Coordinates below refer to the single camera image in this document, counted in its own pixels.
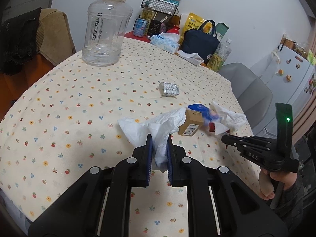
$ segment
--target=large plastic water bottle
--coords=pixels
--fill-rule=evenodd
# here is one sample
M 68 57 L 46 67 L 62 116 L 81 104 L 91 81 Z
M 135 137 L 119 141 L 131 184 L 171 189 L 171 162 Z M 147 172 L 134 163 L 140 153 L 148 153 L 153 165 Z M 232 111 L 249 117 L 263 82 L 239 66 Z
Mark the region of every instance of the large plastic water bottle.
M 82 59 L 93 66 L 119 61 L 133 9 L 126 0 L 98 0 L 90 4 Z

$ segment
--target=refrigerator magnet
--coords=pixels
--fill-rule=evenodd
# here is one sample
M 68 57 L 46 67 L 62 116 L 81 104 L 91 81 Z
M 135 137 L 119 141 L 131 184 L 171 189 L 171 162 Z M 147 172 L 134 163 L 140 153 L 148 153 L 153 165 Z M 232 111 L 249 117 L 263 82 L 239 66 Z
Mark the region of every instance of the refrigerator magnet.
M 299 56 L 295 56 L 295 58 L 299 60 L 300 62 L 303 62 L 303 60 Z

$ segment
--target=white label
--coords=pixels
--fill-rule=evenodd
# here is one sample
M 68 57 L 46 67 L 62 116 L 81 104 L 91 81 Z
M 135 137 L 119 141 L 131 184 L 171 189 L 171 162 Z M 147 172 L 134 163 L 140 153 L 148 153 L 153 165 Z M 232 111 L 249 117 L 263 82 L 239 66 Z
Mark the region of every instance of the white label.
M 192 135 L 199 125 L 190 124 L 182 135 Z

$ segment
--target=gray chair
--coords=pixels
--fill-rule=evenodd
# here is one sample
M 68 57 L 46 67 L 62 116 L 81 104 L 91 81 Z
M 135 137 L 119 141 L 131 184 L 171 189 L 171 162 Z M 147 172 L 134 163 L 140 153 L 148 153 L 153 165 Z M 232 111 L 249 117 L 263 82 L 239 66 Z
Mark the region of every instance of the gray chair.
M 272 100 L 271 90 L 241 63 L 224 65 L 219 74 L 231 82 L 233 94 L 253 129 L 268 111 Z

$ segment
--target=bag handle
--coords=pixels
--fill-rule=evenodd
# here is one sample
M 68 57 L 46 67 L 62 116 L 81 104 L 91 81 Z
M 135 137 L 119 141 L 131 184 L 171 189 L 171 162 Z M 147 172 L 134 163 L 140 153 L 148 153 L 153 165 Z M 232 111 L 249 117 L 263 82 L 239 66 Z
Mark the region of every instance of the bag handle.
M 210 33 L 211 36 L 214 36 L 214 33 L 215 33 L 215 37 L 217 39 L 217 33 L 216 33 L 216 27 L 215 27 L 215 21 L 214 20 L 206 20 L 199 28 L 200 31 L 203 31 L 203 28 L 204 26 L 207 24 L 207 23 L 212 23 L 212 32 Z

